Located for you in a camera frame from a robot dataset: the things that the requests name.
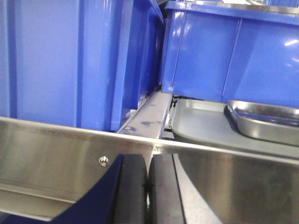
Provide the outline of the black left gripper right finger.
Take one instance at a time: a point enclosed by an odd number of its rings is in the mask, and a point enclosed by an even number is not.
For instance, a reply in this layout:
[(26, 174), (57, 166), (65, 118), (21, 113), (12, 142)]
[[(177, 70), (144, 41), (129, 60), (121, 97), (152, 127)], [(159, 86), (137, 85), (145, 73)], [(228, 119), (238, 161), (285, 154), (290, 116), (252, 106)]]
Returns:
[(171, 154), (156, 154), (149, 168), (149, 201), (152, 223), (185, 222), (174, 161)]

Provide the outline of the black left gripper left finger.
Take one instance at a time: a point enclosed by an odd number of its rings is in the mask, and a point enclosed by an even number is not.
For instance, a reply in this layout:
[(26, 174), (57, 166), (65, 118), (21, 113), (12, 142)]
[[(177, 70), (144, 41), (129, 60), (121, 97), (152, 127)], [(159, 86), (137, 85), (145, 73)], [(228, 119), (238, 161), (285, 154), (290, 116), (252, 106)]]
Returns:
[(146, 180), (147, 170), (143, 156), (124, 155), (114, 210), (114, 224), (145, 223)]

